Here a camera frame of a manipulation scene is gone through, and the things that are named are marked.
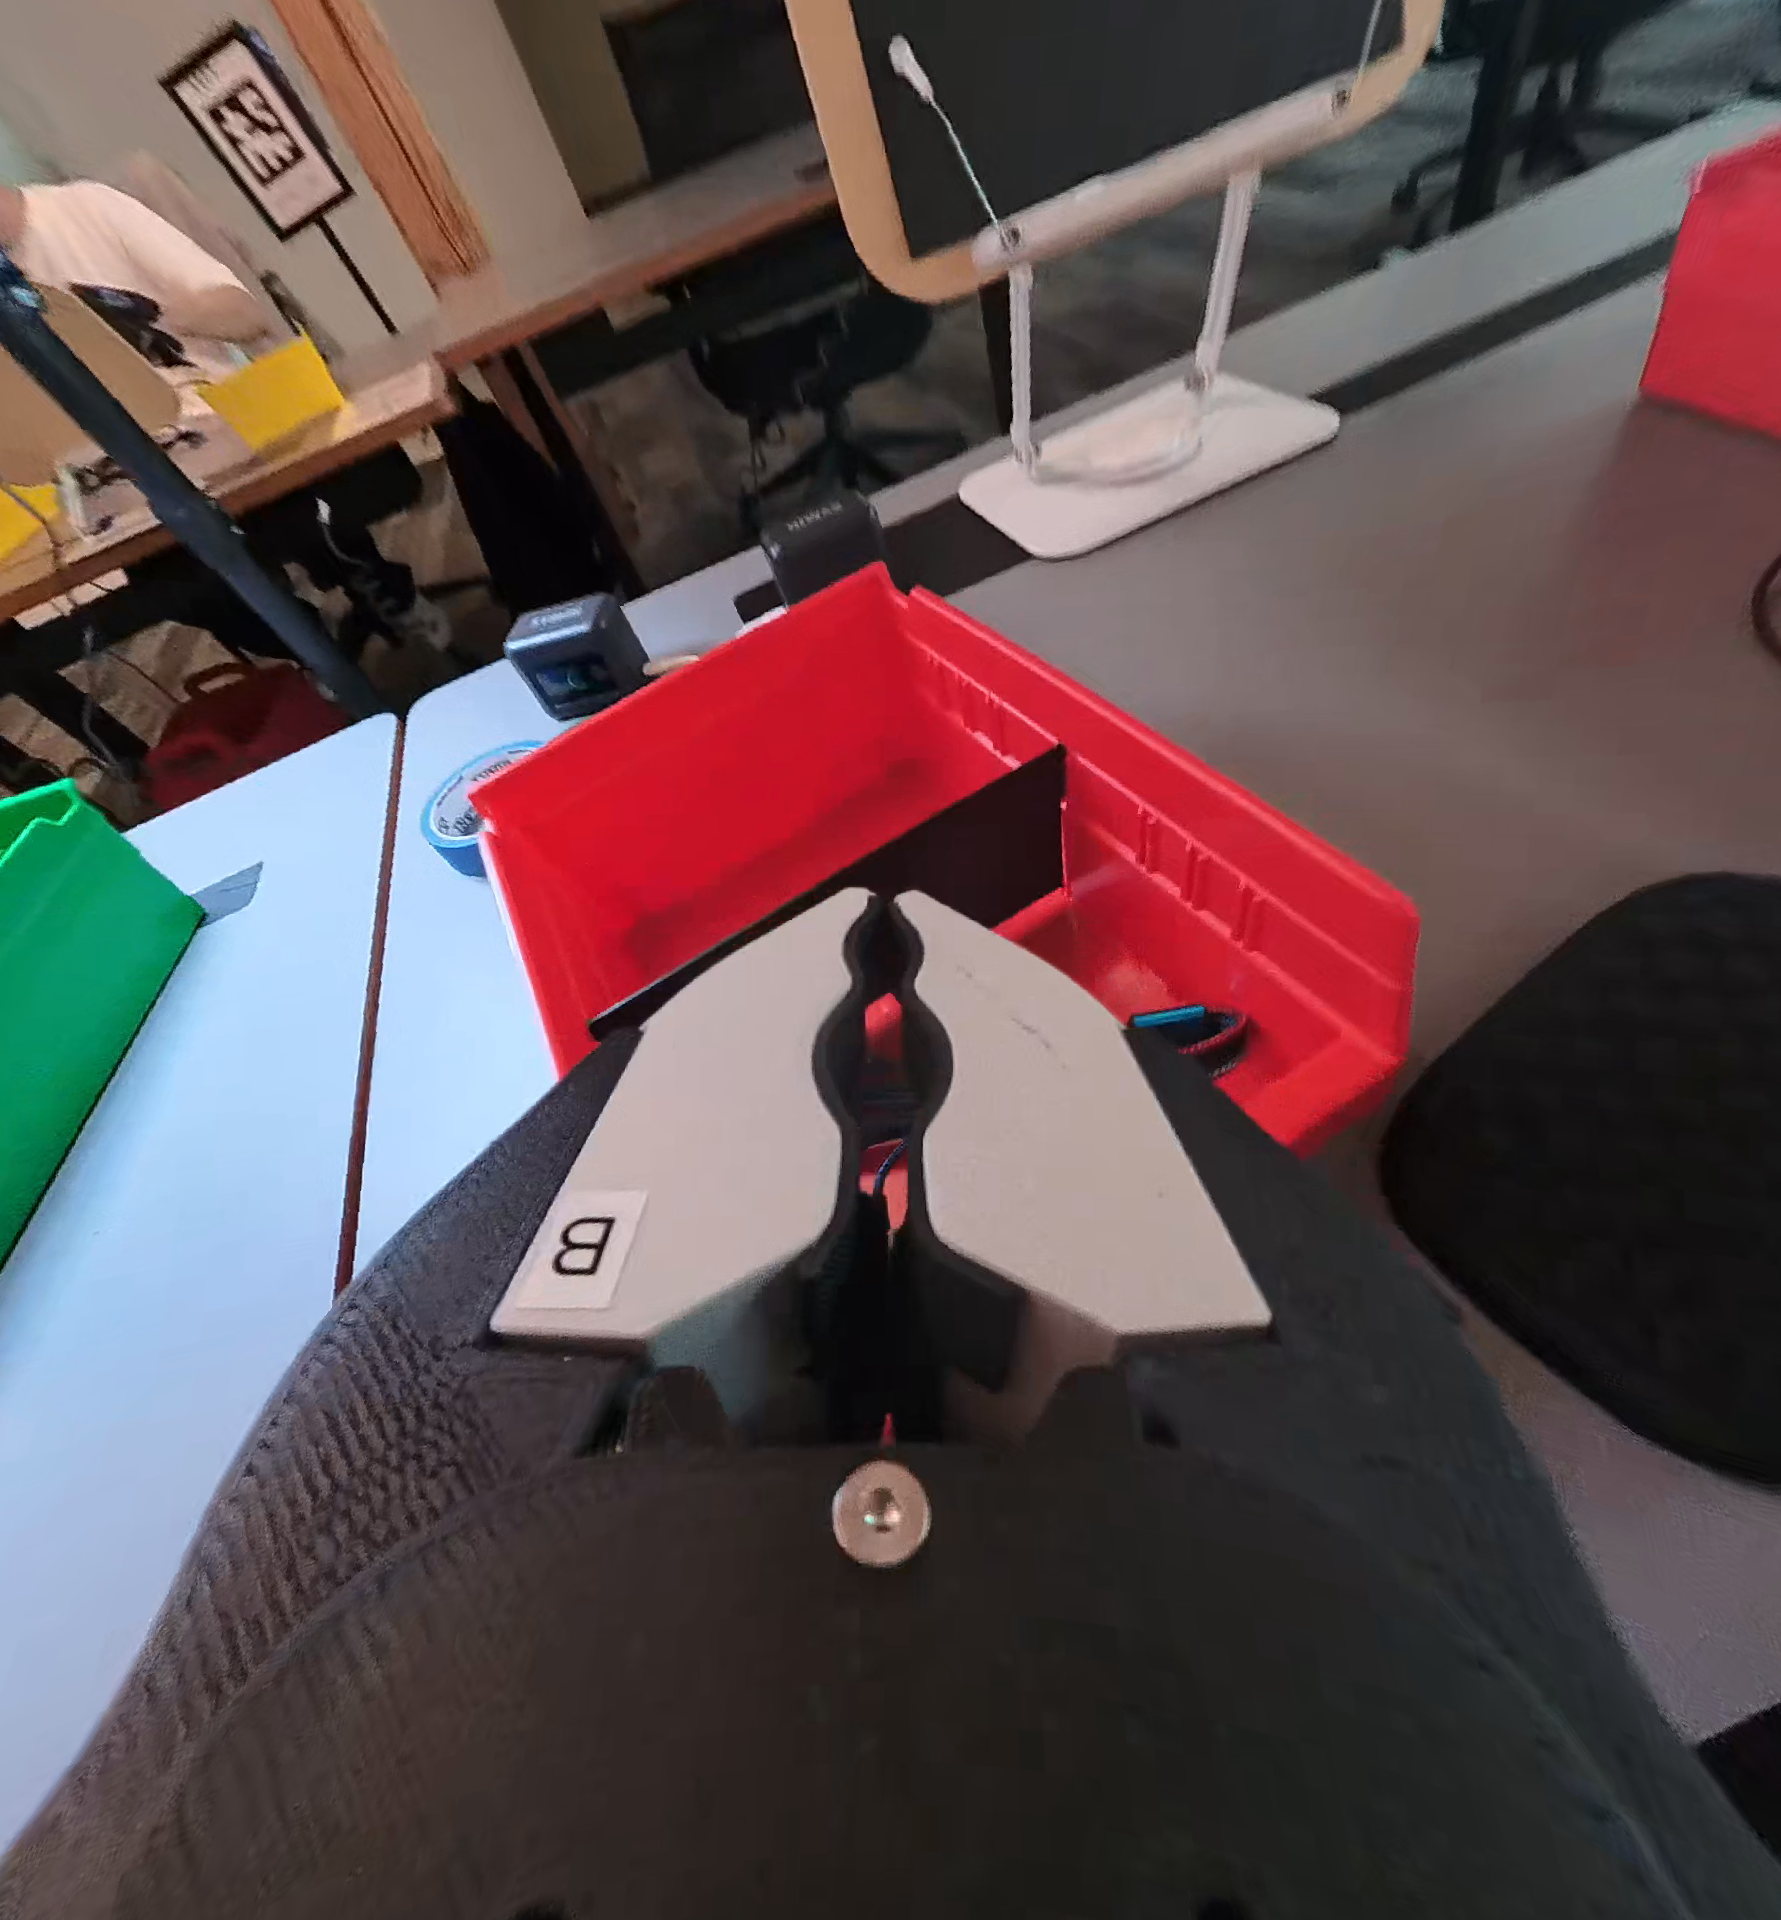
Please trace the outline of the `black padded mat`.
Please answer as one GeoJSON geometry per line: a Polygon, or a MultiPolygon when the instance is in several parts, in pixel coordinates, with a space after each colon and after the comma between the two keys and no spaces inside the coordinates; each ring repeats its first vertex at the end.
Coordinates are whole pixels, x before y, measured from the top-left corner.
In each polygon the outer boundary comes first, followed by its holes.
{"type": "Polygon", "coordinates": [[[1380,1187],[1630,1434],[1781,1486],[1781,876],[1576,921],[1390,1112],[1380,1187]]]}

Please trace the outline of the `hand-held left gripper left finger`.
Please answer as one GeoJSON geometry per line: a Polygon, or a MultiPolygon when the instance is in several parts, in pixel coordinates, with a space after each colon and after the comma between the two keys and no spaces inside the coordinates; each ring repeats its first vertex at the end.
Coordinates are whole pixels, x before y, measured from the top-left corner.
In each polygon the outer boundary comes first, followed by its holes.
{"type": "Polygon", "coordinates": [[[890,1214],[867,1187],[881,893],[842,892],[617,1038],[487,1345],[700,1373],[753,1438],[883,1429],[890,1214]]]}

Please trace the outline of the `red divided plastic bin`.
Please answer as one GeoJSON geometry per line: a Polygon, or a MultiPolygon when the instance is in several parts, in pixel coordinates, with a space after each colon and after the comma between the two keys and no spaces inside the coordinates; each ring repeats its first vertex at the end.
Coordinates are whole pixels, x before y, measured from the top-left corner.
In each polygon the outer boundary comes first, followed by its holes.
{"type": "Polygon", "coordinates": [[[883,565],[531,750],[478,809],[554,1069],[834,892],[927,892],[1122,1023],[1234,1014],[1219,1089],[1292,1149],[1414,1043],[1414,901],[883,565]]]}

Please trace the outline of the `wooden top desk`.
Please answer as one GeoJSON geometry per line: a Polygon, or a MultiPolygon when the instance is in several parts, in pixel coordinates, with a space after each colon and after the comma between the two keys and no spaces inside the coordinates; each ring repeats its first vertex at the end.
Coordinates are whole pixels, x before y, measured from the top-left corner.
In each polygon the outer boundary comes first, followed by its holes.
{"type": "Polygon", "coordinates": [[[478,369],[828,207],[834,180],[816,126],[780,132],[445,286],[415,350],[448,372],[478,369]]]}
{"type": "MultiPolygon", "coordinates": [[[[221,471],[207,471],[207,491],[226,518],[269,509],[292,491],[308,491],[322,474],[341,474],[381,449],[415,443],[437,417],[456,415],[448,372],[423,356],[385,377],[359,386],[337,415],[308,417],[295,437],[273,449],[240,449],[221,417],[207,417],[207,428],[233,452],[221,471]]],[[[67,531],[52,543],[34,531],[21,550],[0,562],[0,627],[21,611],[115,611],[115,597],[77,602],[88,587],[127,574],[139,583],[142,562],[161,562],[176,550],[176,531],[161,529],[150,509],[122,518],[110,531],[67,531]]]]}

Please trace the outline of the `wooden support post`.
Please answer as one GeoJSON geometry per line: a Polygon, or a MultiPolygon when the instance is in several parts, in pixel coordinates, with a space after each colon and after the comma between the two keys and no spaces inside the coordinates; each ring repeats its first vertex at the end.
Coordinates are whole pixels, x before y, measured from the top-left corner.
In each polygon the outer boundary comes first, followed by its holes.
{"type": "Polygon", "coordinates": [[[372,17],[366,0],[273,0],[331,118],[406,245],[421,279],[448,291],[487,266],[487,233],[372,17]]]}

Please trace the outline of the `blue tape roll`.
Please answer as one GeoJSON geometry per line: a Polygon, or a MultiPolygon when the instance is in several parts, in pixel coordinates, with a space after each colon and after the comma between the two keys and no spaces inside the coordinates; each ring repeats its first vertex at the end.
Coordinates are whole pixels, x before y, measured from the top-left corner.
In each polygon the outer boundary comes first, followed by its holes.
{"type": "Polygon", "coordinates": [[[540,750],[545,750],[540,736],[481,750],[423,794],[421,839],[448,875],[478,876],[478,881],[487,876],[487,850],[481,850],[487,819],[481,819],[478,789],[502,784],[510,762],[520,762],[540,750]]]}

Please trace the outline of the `black office chair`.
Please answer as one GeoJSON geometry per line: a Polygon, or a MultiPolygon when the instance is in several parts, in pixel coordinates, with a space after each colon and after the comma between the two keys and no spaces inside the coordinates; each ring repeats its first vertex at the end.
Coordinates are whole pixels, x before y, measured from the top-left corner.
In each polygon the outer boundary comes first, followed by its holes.
{"type": "Polygon", "coordinates": [[[963,428],[865,428],[853,403],[865,386],[909,372],[932,344],[932,307],[883,291],[810,307],[800,315],[747,321],[684,344],[700,386],[747,428],[747,474],[738,529],[753,539],[765,509],[788,491],[867,491],[899,485],[890,452],[958,457],[963,428]],[[816,417],[825,437],[782,471],[765,471],[765,443],[782,417],[816,417]]]}

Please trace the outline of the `dark grey power cube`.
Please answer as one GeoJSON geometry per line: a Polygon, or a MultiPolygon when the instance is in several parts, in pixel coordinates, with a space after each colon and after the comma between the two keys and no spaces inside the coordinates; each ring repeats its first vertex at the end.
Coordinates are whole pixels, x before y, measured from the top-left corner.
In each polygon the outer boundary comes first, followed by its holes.
{"type": "Polygon", "coordinates": [[[782,604],[890,562],[881,509],[858,485],[773,518],[761,529],[761,553],[782,604]]]}
{"type": "Polygon", "coordinates": [[[506,633],[506,663],[554,726],[590,719],[655,683],[617,597],[520,611],[506,633]]]}

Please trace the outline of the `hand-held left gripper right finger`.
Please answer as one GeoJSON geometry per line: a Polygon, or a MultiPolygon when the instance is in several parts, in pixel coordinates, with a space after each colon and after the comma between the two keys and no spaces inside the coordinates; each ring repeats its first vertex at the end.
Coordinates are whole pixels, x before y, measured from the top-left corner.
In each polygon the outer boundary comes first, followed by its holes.
{"type": "Polygon", "coordinates": [[[1131,1033],[1073,975],[963,910],[899,893],[927,1064],[909,1255],[980,1438],[1022,1438],[1073,1373],[1272,1329],[1131,1033]]]}

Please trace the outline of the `white tabletop board stand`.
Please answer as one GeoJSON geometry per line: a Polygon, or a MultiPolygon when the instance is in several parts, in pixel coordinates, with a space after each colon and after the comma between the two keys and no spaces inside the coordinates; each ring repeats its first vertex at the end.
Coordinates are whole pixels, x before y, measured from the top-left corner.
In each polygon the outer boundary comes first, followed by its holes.
{"type": "Polygon", "coordinates": [[[1259,160],[1272,144],[1330,132],[1349,105],[1355,82],[1374,67],[1383,4],[1349,4],[1342,22],[1362,22],[1355,67],[1321,71],[1267,105],[1227,118],[1219,132],[1088,178],[1014,218],[997,218],[991,190],[980,188],[912,38],[883,38],[890,71],[937,116],[980,202],[969,255],[975,266],[1005,266],[1011,291],[1011,452],[963,471],[958,502],[1035,562],[1094,553],[1341,437],[1341,415],[1330,403],[1234,377],[1219,369],[1219,356],[1230,341],[1234,271],[1259,198],[1259,160]],[[1187,372],[1042,443],[1035,407],[1035,266],[1059,245],[1118,233],[1196,188],[1219,188],[1219,237],[1187,372]]]}

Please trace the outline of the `black tripod pole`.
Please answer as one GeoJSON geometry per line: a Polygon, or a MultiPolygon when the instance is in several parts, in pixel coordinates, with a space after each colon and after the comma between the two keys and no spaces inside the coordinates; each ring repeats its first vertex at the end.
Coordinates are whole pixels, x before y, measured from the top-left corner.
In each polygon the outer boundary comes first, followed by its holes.
{"type": "Polygon", "coordinates": [[[0,350],[139,483],[161,529],[169,529],[176,543],[207,562],[207,574],[233,587],[233,602],[252,604],[350,719],[372,719],[385,707],[372,680],[322,633],[320,611],[253,562],[240,522],[176,471],[156,428],[52,326],[40,291],[8,250],[0,350]]]}

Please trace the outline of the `green plastic bin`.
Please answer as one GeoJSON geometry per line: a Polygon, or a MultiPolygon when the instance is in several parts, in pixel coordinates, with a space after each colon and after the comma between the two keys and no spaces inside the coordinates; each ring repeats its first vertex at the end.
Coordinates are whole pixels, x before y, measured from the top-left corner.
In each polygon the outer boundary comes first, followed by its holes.
{"type": "Polygon", "coordinates": [[[0,1261],[197,921],[75,784],[0,799],[0,1261]]]}

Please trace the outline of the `black white marker sign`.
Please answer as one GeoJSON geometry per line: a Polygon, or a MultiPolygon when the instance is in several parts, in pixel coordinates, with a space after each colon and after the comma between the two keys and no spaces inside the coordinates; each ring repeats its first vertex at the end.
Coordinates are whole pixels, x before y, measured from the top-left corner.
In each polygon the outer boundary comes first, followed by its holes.
{"type": "Polygon", "coordinates": [[[280,245],[350,202],[350,178],[252,22],[215,28],[161,93],[280,245]]]}

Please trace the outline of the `red bag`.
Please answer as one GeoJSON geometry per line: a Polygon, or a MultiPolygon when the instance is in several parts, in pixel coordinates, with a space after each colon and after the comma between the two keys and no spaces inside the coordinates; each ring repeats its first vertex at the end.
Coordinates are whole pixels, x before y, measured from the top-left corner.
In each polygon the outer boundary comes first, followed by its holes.
{"type": "Polygon", "coordinates": [[[166,816],[344,730],[300,663],[215,663],[183,697],[142,757],[142,806],[166,816]]]}

